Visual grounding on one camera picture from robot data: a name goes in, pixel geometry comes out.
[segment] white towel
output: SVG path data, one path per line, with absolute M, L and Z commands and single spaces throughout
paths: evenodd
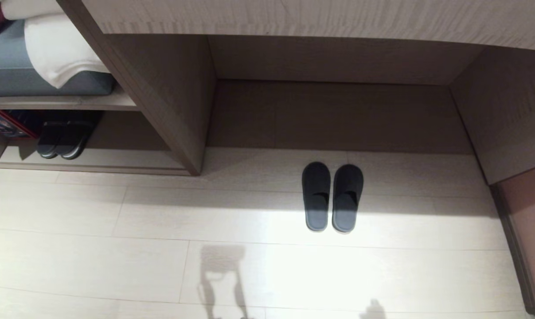
M 3 0 L 1 10 L 7 20 L 64 13 L 56 0 Z
M 37 73 L 57 89 L 81 71 L 109 73 L 64 14 L 25 20 L 25 44 Z

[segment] black slipper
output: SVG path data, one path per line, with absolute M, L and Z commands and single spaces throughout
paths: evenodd
M 363 187 L 364 175 L 357 166 L 348 164 L 336 171 L 332 200 L 332 226 L 339 232 L 349 233 L 354 229 Z
M 48 160 L 55 158 L 57 156 L 55 149 L 65 129 L 66 121 L 45 122 L 37 143 L 37 153 Z
M 319 162 L 308 164 L 303 170 L 302 185 L 306 225 L 310 230 L 320 232 L 328 224 L 330 172 L 326 165 Z
M 84 150 L 86 142 L 93 131 L 89 122 L 69 122 L 64 135 L 59 140 L 55 152 L 62 158 L 74 160 Z
M 55 152 L 66 160 L 74 160 L 80 156 L 101 116 L 99 111 L 71 113 L 70 117 L 75 120 L 68 122 Z

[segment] pair of slippers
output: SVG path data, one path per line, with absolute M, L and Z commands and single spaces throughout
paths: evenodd
M 328 224 L 330 200 L 330 171 L 320 162 L 308 164 L 302 174 L 303 200 L 306 224 L 310 230 L 320 232 Z M 356 225 L 358 203 L 364 187 L 364 175 L 354 165 L 344 165 L 334 175 L 332 198 L 332 226 L 349 233 Z
M 37 144 L 37 153 L 46 159 L 60 155 L 66 160 L 74 160 L 84 150 L 101 115 L 99 111 L 85 111 L 59 116 L 58 121 L 46 121 Z

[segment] gray cushion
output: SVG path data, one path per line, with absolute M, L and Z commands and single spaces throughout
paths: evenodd
M 0 97 L 48 95 L 108 95 L 111 74 L 83 71 L 56 89 L 35 71 L 25 47 L 24 20 L 8 23 L 0 31 Z

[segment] light wood floor plank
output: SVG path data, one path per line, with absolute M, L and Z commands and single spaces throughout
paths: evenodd
M 61 172 L 58 182 L 302 192 L 302 170 L 314 161 L 325 163 L 334 173 L 347 163 L 346 152 L 207 148 L 202 175 L 198 177 Z
M 191 242 L 180 301 L 392 312 L 521 311 L 509 252 Z M 200 295 L 209 296 L 203 299 Z
M 0 230 L 0 287 L 177 302 L 186 241 Z
M 0 181 L 0 229 L 110 236 L 125 187 Z
M 120 301 L 117 319 L 265 319 L 261 307 Z
M 366 311 L 317 311 L 304 309 L 266 309 L 266 319 L 525 319 L 524 311 L 480 313 L 394 313 L 368 301 Z
M 0 169 L 0 180 L 17 182 L 53 183 L 58 171 Z
M 0 288 L 0 319 L 115 319 L 118 301 Z
M 487 198 L 362 195 L 349 234 L 306 227 L 302 194 L 131 187 L 114 235 L 369 248 L 508 250 Z

